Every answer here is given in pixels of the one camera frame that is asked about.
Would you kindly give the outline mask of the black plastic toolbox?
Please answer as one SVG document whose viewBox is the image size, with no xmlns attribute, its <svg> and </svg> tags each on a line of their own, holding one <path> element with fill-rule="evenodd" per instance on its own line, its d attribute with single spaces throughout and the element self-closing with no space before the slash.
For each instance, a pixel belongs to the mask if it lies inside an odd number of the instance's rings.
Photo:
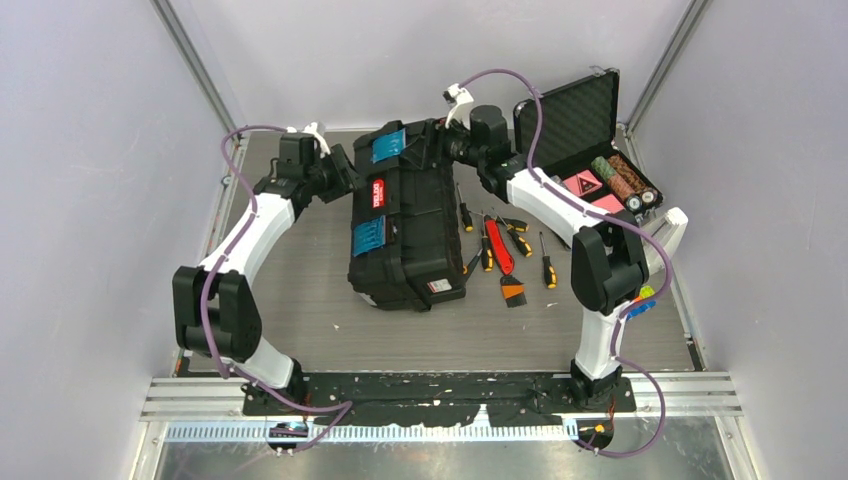
<svg viewBox="0 0 848 480">
<path fill-rule="evenodd" d="M 390 121 L 353 143 L 366 185 L 352 196 L 347 279 L 372 307 L 424 312 L 463 298 L 466 280 L 443 131 L 430 166 L 407 166 L 406 124 Z"/>
</svg>

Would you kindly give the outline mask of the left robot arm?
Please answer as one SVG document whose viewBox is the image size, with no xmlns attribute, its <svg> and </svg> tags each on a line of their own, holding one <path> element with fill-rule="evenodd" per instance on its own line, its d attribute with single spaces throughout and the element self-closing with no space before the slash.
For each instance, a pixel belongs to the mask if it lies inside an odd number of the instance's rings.
<svg viewBox="0 0 848 480">
<path fill-rule="evenodd" d="M 249 195 L 245 212 L 198 265 L 177 269 L 172 291 L 178 345 L 212 359 L 222 377 L 246 379 L 280 412 L 293 414 L 306 408 L 302 367 L 264 338 L 252 285 L 313 199 L 330 203 L 363 181 L 344 149 L 327 143 L 319 123 L 276 131 L 279 151 L 266 176 L 250 184 L 231 169 Z"/>
</svg>

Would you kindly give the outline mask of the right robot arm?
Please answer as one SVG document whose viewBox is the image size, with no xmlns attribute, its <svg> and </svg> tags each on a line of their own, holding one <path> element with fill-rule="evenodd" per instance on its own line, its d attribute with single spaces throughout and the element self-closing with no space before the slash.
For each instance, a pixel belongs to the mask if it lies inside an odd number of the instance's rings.
<svg viewBox="0 0 848 480">
<path fill-rule="evenodd" d="M 571 289 L 582 307 L 581 340 L 570 366 L 569 392 L 584 410 L 608 402 L 626 362 L 619 353 L 626 319 L 649 277 L 642 245 L 645 231 L 626 212 L 590 205 L 556 182 L 535 162 L 536 149 L 517 152 L 501 110 L 482 105 L 469 122 L 454 115 L 406 126 L 407 153 L 437 165 L 463 163 L 506 203 L 540 220 L 571 248 Z"/>
</svg>

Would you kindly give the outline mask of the screwdriver top middle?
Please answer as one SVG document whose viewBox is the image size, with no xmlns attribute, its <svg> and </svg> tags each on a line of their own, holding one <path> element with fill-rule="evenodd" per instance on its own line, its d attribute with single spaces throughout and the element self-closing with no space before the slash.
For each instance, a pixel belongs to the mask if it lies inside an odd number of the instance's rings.
<svg viewBox="0 0 848 480">
<path fill-rule="evenodd" d="M 456 195 L 457 195 L 457 200 L 458 200 L 460 220 L 461 220 L 463 229 L 466 232 L 472 232 L 474 230 L 472 215 L 471 215 L 471 212 L 468 208 L 467 202 L 463 199 L 459 183 L 456 183 L 455 190 L 456 190 Z"/>
</svg>

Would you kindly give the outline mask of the short stubby screwdriver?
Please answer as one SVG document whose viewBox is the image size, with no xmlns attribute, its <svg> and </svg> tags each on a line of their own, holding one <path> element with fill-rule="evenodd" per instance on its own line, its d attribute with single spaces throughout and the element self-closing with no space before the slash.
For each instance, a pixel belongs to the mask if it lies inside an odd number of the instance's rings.
<svg viewBox="0 0 848 480">
<path fill-rule="evenodd" d="M 513 218 L 503 218 L 498 216 L 497 220 L 509 229 L 513 229 L 519 233 L 525 233 L 529 230 L 529 226 L 523 220 L 513 219 Z"/>
</svg>

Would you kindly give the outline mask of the screwdriver left of knife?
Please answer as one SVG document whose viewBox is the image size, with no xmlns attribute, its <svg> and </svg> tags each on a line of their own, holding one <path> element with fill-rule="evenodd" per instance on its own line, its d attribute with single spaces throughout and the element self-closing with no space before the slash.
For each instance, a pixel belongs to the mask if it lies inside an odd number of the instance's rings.
<svg viewBox="0 0 848 480">
<path fill-rule="evenodd" d="M 488 236 L 488 231 L 486 228 L 486 216 L 481 215 L 481 224 L 480 224 L 480 236 L 481 236 L 481 254 L 480 254 L 480 263 L 485 272 L 491 272 L 494 269 L 494 255 L 492 251 L 492 245 L 490 242 L 490 238 Z"/>
</svg>

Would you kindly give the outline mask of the screwdriver of knife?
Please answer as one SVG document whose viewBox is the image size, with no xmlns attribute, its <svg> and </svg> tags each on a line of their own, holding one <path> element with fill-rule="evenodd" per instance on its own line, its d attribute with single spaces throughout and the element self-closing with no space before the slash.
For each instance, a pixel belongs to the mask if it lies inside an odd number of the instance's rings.
<svg viewBox="0 0 848 480">
<path fill-rule="evenodd" d="M 480 236 L 481 236 L 481 254 L 480 254 L 480 263 L 485 272 L 491 272 L 494 269 L 494 255 L 492 251 L 492 245 L 490 242 L 490 238 L 488 236 L 488 231 L 486 228 L 486 216 L 481 215 L 481 224 L 480 224 Z"/>
<path fill-rule="evenodd" d="M 500 215 L 495 211 L 492 211 L 492 213 L 495 223 L 498 225 L 497 229 L 501 235 L 511 241 L 512 245 L 521 256 L 530 257 L 533 254 L 533 249 L 529 242 L 524 238 L 523 233 L 519 233 L 513 229 L 505 227 L 497 220 L 497 217 Z"/>
</svg>

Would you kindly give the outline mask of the screwdriver right of knife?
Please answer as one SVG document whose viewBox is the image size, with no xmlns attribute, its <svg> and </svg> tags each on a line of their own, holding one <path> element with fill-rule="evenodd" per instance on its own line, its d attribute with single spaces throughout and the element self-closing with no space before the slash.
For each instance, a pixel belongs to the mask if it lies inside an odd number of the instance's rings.
<svg viewBox="0 0 848 480">
<path fill-rule="evenodd" d="M 497 220 L 497 217 L 500 215 L 495 211 L 492 211 L 492 213 L 495 223 L 498 225 L 497 229 L 501 235 L 511 241 L 512 245 L 521 256 L 530 257 L 533 254 L 533 249 L 529 242 L 524 238 L 523 233 L 519 233 L 513 229 L 505 227 Z"/>
</svg>

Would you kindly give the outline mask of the black poker chip case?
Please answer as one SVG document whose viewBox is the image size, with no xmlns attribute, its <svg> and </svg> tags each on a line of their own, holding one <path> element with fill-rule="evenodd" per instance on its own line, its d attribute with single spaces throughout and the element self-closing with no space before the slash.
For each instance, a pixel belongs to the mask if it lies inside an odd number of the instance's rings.
<svg viewBox="0 0 848 480">
<path fill-rule="evenodd" d="M 610 197 L 640 219 L 662 204 L 663 194 L 615 148 L 619 80 L 616 69 L 607 69 L 544 93 L 533 164 L 582 200 Z"/>
</svg>

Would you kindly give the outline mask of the orange black brush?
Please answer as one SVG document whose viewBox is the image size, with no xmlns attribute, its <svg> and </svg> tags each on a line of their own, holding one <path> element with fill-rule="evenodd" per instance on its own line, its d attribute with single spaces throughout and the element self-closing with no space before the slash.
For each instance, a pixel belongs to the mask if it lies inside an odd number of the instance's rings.
<svg viewBox="0 0 848 480">
<path fill-rule="evenodd" d="M 508 308 L 517 308 L 527 304 L 525 285 L 513 275 L 500 278 L 502 297 Z"/>
</svg>

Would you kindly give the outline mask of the screwdriver far right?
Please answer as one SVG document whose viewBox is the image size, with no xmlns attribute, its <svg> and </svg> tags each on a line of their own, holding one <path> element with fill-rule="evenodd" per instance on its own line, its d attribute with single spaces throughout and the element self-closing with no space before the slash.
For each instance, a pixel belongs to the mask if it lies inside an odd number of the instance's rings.
<svg viewBox="0 0 848 480">
<path fill-rule="evenodd" d="M 539 242 L 542 255 L 543 281 L 548 289 L 554 289 L 558 285 L 557 273 L 551 257 L 548 254 L 544 234 L 542 232 L 539 232 Z"/>
</svg>

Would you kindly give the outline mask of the white stand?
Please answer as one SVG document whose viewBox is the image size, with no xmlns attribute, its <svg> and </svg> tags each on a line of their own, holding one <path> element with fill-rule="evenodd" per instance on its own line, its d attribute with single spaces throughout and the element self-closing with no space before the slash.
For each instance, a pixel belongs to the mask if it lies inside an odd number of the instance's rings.
<svg viewBox="0 0 848 480">
<path fill-rule="evenodd" d="M 674 207 L 647 222 L 643 229 L 663 248 L 667 256 L 672 258 L 683 239 L 688 223 L 686 213 L 679 207 Z M 656 249 L 647 240 L 643 241 L 643 245 L 650 275 L 664 270 L 665 263 Z"/>
</svg>

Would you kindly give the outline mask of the colourful small object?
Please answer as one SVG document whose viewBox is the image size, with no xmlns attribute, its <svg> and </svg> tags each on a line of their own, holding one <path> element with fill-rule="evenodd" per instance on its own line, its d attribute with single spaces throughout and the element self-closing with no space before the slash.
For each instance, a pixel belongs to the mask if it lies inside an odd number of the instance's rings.
<svg viewBox="0 0 848 480">
<path fill-rule="evenodd" d="M 627 320 L 635 318 L 651 309 L 653 309 L 657 301 L 654 299 L 655 290 L 650 285 L 645 285 L 640 289 L 639 296 L 635 299 L 636 303 L 640 303 L 638 308 L 633 309 L 627 316 Z"/>
</svg>

